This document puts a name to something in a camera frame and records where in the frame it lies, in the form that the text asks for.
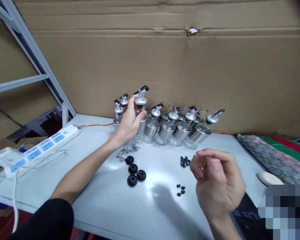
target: hand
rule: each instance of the hand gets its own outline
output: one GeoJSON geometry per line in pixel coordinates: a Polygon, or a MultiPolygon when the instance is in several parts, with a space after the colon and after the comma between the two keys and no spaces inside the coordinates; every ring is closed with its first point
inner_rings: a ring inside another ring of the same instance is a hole
{"type": "Polygon", "coordinates": [[[147,115],[147,111],[142,111],[136,117],[134,111],[134,100],[139,94],[133,95],[128,101],[128,109],[123,115],[120,125],[113,135],[113,138],[118,143],[118,147],[126,144],[137,134],[141,120],[147,115]]]}
{"type": "Polygon", "coordinates": [[[206,148],[193,156],[190,169],[198,180],[198,202],[208,221],[226,219],[238,207],[247,188],[235,157],[206,148]]]}

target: cardboard wall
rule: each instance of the cardboard wall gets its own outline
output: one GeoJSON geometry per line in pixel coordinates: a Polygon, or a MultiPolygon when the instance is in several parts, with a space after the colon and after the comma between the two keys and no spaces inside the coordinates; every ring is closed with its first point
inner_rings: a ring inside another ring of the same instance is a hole
{"type": "Polygon", "coordinates": [[[15,2],[78,113],[114,117],[147,84],[149,103],[226,109],[215,130],[300,136],[293,1],[15,2]]]}
{"type": "MultiPolygon", "coordinates": [[[[37,75],[37,71],[0,19],[0,83],[37,75]]],[[[0,108],[25,125],[58,103],[44,82],[36,82],[0,93],[0,108]]],[[[0,140],[20,127],[0,112],[0,140]]]]}

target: right hand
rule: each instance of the right hand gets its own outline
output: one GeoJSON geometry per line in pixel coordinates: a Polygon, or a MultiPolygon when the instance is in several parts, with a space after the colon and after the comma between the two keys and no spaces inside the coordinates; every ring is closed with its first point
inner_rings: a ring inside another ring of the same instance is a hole
{"type": "Polygon", "coordinates": [[[247,186],[231,153],[209,148],[198,151],[190,169],[198,180],[198,202],[208,221],[223,220],[239,206],[247,186]]]}

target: pixelated area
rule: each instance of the pixelated area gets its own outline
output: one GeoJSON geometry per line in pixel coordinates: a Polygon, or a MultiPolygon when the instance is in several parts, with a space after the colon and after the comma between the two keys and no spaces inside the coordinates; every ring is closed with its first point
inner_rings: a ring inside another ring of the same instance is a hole
{"type": "Polygon", "coordinates": [[[300,185],[270,185],[258,213],[273,239],[300,240],[300,185]]]}

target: power strip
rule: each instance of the power strip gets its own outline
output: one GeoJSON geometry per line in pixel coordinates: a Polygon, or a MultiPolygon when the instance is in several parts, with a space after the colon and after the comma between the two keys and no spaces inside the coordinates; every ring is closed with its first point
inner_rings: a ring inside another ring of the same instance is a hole
{"type": "MultiPolygon", "coordinates": [[[[15,167],[5,167],[4,171],[6,173],[6,176],[7,177],[13,176],[20,166],[37,159],[39,156],[43,154],[48,155],[49,153],[53,153],[57,151],[59,148],[67,144],[70,140],[78,136],[80,132],[81,130],[77,129],[72,125],[62,128],[55,135],[47,138],[43,142],[39,143],[38,145],[34,146],[33,148],[23,153],[21,159],[14,164],[15,167]]],[[[49,156],[40,157],[40,159],[44,160],[47,157],[49,156]]],[[[39,164],[40,162],[41,161],[34,161],[33,164],[30,163],[27,166],[33,167],[39,164]]],[[[25,168],[20,169],[18,176],[22,176],[28,170],[29,169],[25,169],[25,168]]]]}

